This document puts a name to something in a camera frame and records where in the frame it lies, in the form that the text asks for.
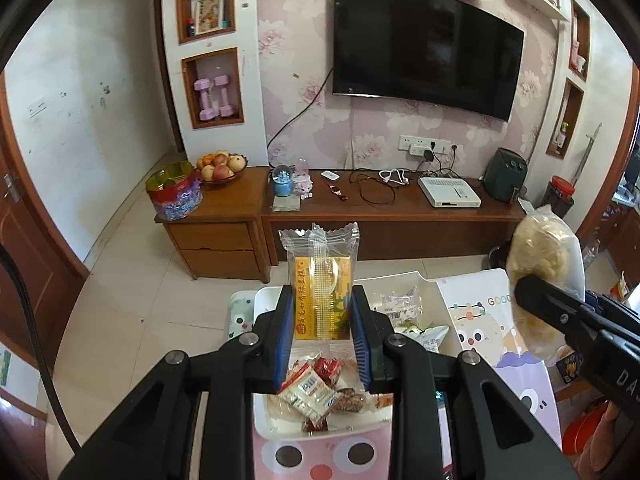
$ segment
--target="cartoon red nose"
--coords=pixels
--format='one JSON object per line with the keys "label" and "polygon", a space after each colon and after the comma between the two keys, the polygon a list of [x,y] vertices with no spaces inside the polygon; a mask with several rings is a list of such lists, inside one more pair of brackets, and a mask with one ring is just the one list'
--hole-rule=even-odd
{"label": "cartoon red nose", "polygon": [[318,464],[311,468],[311,480],[329,480],[334,475],[332,469],[324,464]]}

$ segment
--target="red lid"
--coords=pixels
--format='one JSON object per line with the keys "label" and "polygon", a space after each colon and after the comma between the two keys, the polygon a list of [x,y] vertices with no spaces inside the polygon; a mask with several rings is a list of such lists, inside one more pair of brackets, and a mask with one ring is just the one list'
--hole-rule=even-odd
{"label": "red lid", "polygon": [[571,196],[575,193],[575,187],[570,182],[567,182],[564,178],[554,175],[551,177],[551,183],[558,188],[558,191]]}

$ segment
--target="fruit bowl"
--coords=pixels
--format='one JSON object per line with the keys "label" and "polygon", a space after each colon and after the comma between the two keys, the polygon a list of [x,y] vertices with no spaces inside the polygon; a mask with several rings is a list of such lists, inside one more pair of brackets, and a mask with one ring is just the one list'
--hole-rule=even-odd
{"label": "fruit bowl", "polygon": [[[235,155],[239,155],[239,153],[229,153],[229,156],[235,156]],[[226,184],[229,184],[237,180],[238,178],[240,178],[244,173],[244,170],[246,170],[247,165],[249,164],[248,158],[246,158],[244,155],[240,155],[240,156],[244,158],[244,168],[242,168],[242,170],[240,171],[236,171],[232,176],[227,178],[222,178],[221,180],[204,180],[200,175],[200,171],[196,170],[196,172],[198,173],[198,178],[200,179],[200,185],[204,187],[204,189],[212,189],[215,187],[226,186]]]}

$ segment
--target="drawer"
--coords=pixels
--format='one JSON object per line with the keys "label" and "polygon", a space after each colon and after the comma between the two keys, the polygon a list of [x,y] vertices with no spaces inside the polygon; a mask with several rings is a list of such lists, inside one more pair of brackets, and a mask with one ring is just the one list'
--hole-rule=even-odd
{"label": "drawer", "polygon": [[252,251],[246,224],[174,224],[168,225],[180,249]]}
{"label": "drawer", "polygon": [[193,273],[201,278],[260,280],[253,251],[180,251]]}

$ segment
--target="floral wallpaper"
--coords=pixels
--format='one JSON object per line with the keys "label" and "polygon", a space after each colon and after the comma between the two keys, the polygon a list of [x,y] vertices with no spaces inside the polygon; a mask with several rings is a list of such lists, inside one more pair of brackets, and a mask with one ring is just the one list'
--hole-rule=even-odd
{"label": "floral wallpaper", "polygon": [[[454,170],[462,176],[481,175],[499,146],[529,158],[550,92],[558,49],[557,26],[523,0],[467,3],[525,33],[508,123],[422,102],[334,96],[330,78],[312,107],[273,141],[270,160],[286,163],[301,156],[312,168],[416,168],[420,160],[398,150],[402,134],[454,142],[458,146]],[[258,0],[258,48],[268,140],[307,106],[321,87],[332,65],[332,23],[333,0]],[[446,156],[442,162],[446,165],[452,160]]]}

